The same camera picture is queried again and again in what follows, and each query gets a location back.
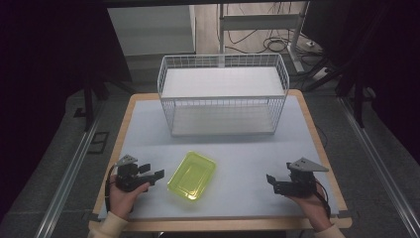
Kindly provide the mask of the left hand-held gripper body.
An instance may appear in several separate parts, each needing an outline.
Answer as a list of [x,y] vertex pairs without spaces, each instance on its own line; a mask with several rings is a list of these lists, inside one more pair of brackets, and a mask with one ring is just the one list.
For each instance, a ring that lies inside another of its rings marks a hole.
[[144,183],[154,185],[156,182],[152,180],[152,176],[145,176],[145,174],[138,173],[137,159],[126,155],[117,163],[117,177],[116,186],[125,192],[135,190],[137,187]]

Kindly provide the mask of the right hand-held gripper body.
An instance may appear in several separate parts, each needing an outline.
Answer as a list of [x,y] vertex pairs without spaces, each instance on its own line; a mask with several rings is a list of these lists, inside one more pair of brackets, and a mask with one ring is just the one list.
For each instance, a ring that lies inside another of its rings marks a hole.
[[290,181],[276,181],[273,191],[276,194],[306,198],[317,191],[314,172],[326,173],[327,168],[304,157],[292,163]]

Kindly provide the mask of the person's left hand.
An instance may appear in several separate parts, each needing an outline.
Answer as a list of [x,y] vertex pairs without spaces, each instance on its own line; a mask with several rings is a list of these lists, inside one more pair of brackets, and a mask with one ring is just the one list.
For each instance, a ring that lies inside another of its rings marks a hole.
[[116,176],[111,176],[110,178],[110,211],[115,214],[116,216],[128,220],[129,214],[138,198],[138,196],[146,192],[150,184],[144,183],[137,187],[135,190],[130,192],[125,192],[119,189],[116,186]]

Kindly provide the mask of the person's right hand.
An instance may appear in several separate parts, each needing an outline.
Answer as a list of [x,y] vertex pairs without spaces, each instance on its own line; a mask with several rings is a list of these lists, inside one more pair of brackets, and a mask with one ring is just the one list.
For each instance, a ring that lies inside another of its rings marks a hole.
[[322,200],[315,194],[306,198],[290,196],[289,199],[300,206],[315,232],[322,232],[333,226]]

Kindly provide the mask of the yellow-green plastic tray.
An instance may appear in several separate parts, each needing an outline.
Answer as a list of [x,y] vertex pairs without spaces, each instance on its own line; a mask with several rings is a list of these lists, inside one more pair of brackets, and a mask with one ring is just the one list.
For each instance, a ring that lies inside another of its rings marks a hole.
[[167,183],[167,189],[189,201],[196,201],[206,189],[216,168],[213,160],[189,151]]

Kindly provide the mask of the white table mat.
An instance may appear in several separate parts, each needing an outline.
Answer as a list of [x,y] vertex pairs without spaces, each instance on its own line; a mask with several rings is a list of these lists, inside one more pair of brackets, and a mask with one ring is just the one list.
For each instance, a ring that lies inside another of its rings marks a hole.
[[[167,188],[167,183],[189,151],[216,164],[200,198],[191,201]],[[273,192],[266,177],[288,180],[288,162],[306,158],[321,162],[304,114],[289,96],[273,135],[172,137],[160,102],[135,103],[119,158],[130,155],[152,171],[165,171],[148,192],[140,195],[132,219],[246,218],[300,216],[299,206]]]

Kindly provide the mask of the black floor plate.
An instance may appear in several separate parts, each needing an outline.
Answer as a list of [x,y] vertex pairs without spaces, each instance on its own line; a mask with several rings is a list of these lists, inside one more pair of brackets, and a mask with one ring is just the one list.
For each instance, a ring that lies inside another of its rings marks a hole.
[[87,153],[92,155],[103,154],[107,146],[108,138],[108,132],[96,132],[90,142]]

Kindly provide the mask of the wooden table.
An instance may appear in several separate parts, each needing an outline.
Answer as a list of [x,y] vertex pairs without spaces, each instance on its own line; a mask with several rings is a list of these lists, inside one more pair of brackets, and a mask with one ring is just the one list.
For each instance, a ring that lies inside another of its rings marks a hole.
[[[321,139],[315,129],[312,116],[301,91],[291,89],[290,96],[294,96],[298,102],[298,108],[302,112],[305,120],[305,128],[308,129],[311,141],[314,143],[316,154],[320,159],[321,165],[330,170],[326,174],[325,185],[330,185],[332,191],[330,198],[336,198],[338,202],[339,214],[332,215],[331,221],[339,228],[347,229],[353,225],[353,220],[344,201],[341,189],[337,183],[333,169],[325,149],[321,145]],[[134,118],[136,103],[141,101],[158,100],[156,93],[138,93],[130,97],[125,115],[112,151],[108,168],[111,168],[118,161],[118,156],[123,150],[123,142],[129,131],[129,124]],[[233,231],[273,231],[273,230],[294,230],[309,229],[309,220],[303,216],[282,216],[274,217],[220,217],[220,218],[162,218],[158,220],[134,219],[132,218],[125,230],[127,232],[233,232]]]

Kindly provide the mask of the black metal stand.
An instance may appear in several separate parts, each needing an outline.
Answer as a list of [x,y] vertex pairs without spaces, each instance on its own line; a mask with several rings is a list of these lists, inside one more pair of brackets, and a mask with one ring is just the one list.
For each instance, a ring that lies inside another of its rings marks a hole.
[[362,63],[362,57],[350,57],[342,65],[334,67],[320,79],[305,86],[303,91],[312,91],[333,79],[339,80],[335,87],[335,93],[338,97],[347,97],[350,92],[353,93],[353,116],[358,125],[363,128],[365,126],[363,105],[366,101],[372,101],[374,95],[365,96],[365,66]]
[[85,118],[84,131],[87,132],[93,127],[94,122],[94,106],[93,96],[99,101],[105,101],[109,98],[110,92],[105,83],[109,82],[123,91],[128,92],[130,95],[136,94],[137,90],[123,81],[114,79],[105,73],[97,73],[95,75],[85,74],[82,77],[83,82],[83,98],[84,108],[78,108],[74,114],[75,117]]

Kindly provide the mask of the white power strip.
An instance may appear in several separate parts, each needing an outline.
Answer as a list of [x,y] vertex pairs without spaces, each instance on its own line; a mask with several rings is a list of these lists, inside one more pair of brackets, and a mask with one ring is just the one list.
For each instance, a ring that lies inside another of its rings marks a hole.
[[313,79],[315,81],[323,78],[326,76],[331,70],[328,67],[322,67],[318,72],[313,75]]

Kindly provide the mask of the white cabinet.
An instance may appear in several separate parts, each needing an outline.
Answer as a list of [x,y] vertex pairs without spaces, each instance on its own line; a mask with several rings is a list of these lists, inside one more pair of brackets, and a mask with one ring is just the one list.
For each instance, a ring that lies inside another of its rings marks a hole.
[[196,52],[192,5],[108,8],[108,14],[126,57]]

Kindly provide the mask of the dark curtain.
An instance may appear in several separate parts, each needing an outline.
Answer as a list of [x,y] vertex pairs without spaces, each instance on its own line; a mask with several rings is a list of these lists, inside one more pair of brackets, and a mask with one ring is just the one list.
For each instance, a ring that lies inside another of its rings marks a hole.
[[420,0],[311,0],[303,34],[334,66],[362,57],[373,110],[420,161]]
[[68,96],[128,80],[104,0],[0,0],[0,221],[50,144]]

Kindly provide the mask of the aluminium floor rail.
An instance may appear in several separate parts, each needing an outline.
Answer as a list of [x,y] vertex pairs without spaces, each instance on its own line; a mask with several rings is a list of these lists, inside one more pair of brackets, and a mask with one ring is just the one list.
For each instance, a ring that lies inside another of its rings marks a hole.
[[390,171],[387,169],[378,150],[370,139],[368,132],[365,128],[361,127],[354,118],[353,108],[350,102],[343,98],[338,98],[338,102],[341,104],[351,127],[355,131],[358,140],[367,154],[368,160],[372,164],[375,173],[381,181],[410,237],[420,238],[420,219],[415,214],[414,209],[408,202],[408,199],[402,193]]
[[84,162],[87,150],[90,146],[93,136],[96,133],[99,120],[102,116],[104,106],[99,105],[94,111],[94,119],[90,128],[83,133],[82,139],[78,144],[76,152],[72,156],[67,169],[52,197],[52,201],[40,223],[40,226],[34,238],[51,238],[57,225],[59,217],[63,211],[64,205],[74,185],[75,179]]

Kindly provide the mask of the white metal desk frame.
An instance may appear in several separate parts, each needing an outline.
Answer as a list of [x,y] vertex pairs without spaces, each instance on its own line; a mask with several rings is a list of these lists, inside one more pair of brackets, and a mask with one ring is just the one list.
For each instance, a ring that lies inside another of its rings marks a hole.
[[262,14],[262,15],[227,15],[227,7],[219,5],[219,53],[225,52],[225,33],[227,31],[252,30],[292,30],[293,37],[287,43],[286,49],[297,73],[304,71],[303,65],[297,56],[297,43],[305,20],[310,1],[302,3],[296,14]]

